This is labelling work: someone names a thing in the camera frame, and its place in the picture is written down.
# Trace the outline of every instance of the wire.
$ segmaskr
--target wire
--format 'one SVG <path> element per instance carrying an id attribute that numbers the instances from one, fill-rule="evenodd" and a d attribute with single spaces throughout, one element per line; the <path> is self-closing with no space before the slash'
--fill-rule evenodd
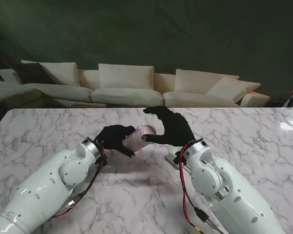
<path id="1" fill-rule="evenodd" d="M 60 217 L 60 216 L 63 216 L 65 214 L 67 214 L 68 212 L 70 212 L 72 210 L 73 207 L 69 208 L 67 211 L 61 213 L 61 214 L 57 214 L 57 215 L 54 215 L 52 216 L 51 218 L 57 218 L 57 217 Z"/>
<path id="2" fill-rule="evenodd" d="M 96 179 L 96 177 L 98 176 L 99 172 L 101 171 L 101 169 L 103 167 L 103 164 L 104 164 L 103 158 L 104 158 L 104 155 L 105 155 L 105 150 L 104 150 L 104 147 L 103 146 L 101 146 L 101 147 L 102 147 L 102 152 L 103 152 L 101 164 L 99 165 L 96 173 L 94 174 L 94 176 L 93 176 L 92 180 L 90 181 L 90 183 L 89 183 L 88 187 L 86 188 L 86 190 L 82 192 L 83 195 L 85 195 L 89 191 L 89 189 L 91 188 L 94 180 Z"/>
<path id="3" fill-rule="evenodd" d="M 183 149 L 181 150 L 181 153 L 180 153 L 180 159 L 183 157 L 183 154 L 184 154 L 184 151 L 186 150 L 188 144 L 186 144 Z M 198 227 L 196 227 L 193 223 L 191 223 L 190 221 L 190 218 L 189 218 L 189 214 L 188 214 L 188 209 L 187 209 L 187 201 L 186 201 L 186 196 L 191 204 L 192 207 L 195 207 L 193 205 L 193 203 L 191 202 L 190 198 L 189 198 L 189 195 L 187 193 L 187 189 L 186 189 L 186 184 L 185 184 L 185 179 L 184 179 L 184 173 L 183 173 L 183 167 L 182 167 L 182 161 L 180 160 L 179 161 L 179 173 L 180 173 L 180 180 L 181 180 L 181 185 L 182 185 L 182 189 L 183 189 L 183 194 L 184 194 L 184 197 L 183 197 L 183 209 L 184 209 L 184 214 L 185 214 L 185 217 L 186 217 L 186 220 L 187 222 L 192 226 L 194 227 L 199 233 L 201 234 L 204 234 Z"/>
<path id="4" fill-rule="evenodd" d="M 102 154 L 101 154 L 101 155 L 102 155 L 102 161 L 101 161 L 100 165 L 98 166 L 97 171 L 96 171 L 96 173 L 94 174 L 92 180 L 90 181 L 88 187 L 87 187 L 83 192 L 77 194 L 77 195 L 73 198 L 73 201 L 74 201 L 74 199 L 76 198 L 76 202 L 74 203 L 74 205 L 72 205 L 72 207 L 68 208 L 65 212 L 63 212 L 63 213 L 61 213 L 61 214 L 57 214 L 57 215 L 52 216 L 51 218 L 60 217 L 60 216 L 62 216 L 62 215 L 67 214 L 68 212 L 70 212 L 70 211 L 76 206 L 76 204 L 82 199 L 82 197 L 83 197 L 83 196 L 89 191 L 89 189 L 91 188 L 91 186 L 92 186 L 94 180 L 96 179 L 96 177 L 98 176 L 98 174 L 100 173 L 100 171 L 102 170 L 103 165 L 104 165 L 105 149 L 104 149 L 103 146 L 101 146 L 101 148 L 102 148 Z"/>

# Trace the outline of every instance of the marble table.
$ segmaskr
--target marble table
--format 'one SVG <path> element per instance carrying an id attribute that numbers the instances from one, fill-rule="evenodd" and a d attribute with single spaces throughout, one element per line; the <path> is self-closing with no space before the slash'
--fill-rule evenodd
<path id="1" fill-rule="evenodd" d="M 293 234 L 293 108 L 175 108 L 196 137 L 230 161 L 263 195 L 286 233 Z M 18 184 L 56 152 L 74 149 L 107 125 L 164 129 L 142 109 L 17 109 L 0 122 L 0 212 Z M 45 222 L 35 234 L 182 234 L 196 233 L 182 210 L 178 171 L 166 160 L 170 146 L 148 145 L 130 159 L 108 151 L 108 165 L 86 197 L 69 214 Z M 95 167 L 77 192 L 88 185 Z M 194 202 L 215 219 L 190 176 Z M 196 218 L 205 233 L 215 233 Z"/>

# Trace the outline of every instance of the pink cup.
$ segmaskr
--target pink cup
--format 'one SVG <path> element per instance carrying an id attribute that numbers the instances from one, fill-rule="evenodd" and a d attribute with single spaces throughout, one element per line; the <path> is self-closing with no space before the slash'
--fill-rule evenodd
<path id="1" fill-rule="evenodd" d="M 123 140 L 123 145 L 131 150 L 132 152 L 137 152 L 143 147 L 149 145 L 151 142 L 143 141 L 141 137 L 145 134 L 156 135 L 155 129 L 150 125 L 140 125 L 136 128 L 136 131 L 126 137 Z"/>

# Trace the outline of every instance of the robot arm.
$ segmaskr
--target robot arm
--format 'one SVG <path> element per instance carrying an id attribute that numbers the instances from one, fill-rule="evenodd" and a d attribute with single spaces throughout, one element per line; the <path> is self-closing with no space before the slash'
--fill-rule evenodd
<path id="1" fill-rule="evenodd" d="M 230 234 L 285 234 L 270 205 L 226 160 L 216 158 L 203 139 L 183 154 L 192 184 Z"/>
<path id="2" fill-rule="evenodd" d="M 0 214 L 0 234 L 29 234 L 51 218 L 86 178 L 90 165 L 102 156 L 98 149 L 97 143 L 86 139 L 73 151 L 57 153 L 35 171 Z"/>

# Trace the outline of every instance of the black glove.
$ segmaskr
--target black glove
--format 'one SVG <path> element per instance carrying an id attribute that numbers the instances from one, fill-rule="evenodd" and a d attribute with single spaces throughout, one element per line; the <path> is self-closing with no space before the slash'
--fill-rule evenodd
<path id="1" fill-rule="evenodd" d="M 168 144 L 173 146 L 184 146 L 191 140 L 195 140 L 193 132 L 186 119 L 179 113 L 174 113 L 166 106 L 148 107 L 143 110 L 146 114 L 156 114 L 163 122 L 164 135 L 143 135 L 142 140 Z"/>
<path id="2" fill-rule="evenodd" d="M 135 153 L 123 145 L 123 140 L 134 131 L 135 128 L 132 126 L 125 127 L 123 125 L 111 125 L 104 127 L 95 140 L 99 143 L 103 141 L 102 145 L 105 149 L 117 150 L 122 154 L 133 158 L 135 157 Z"/>

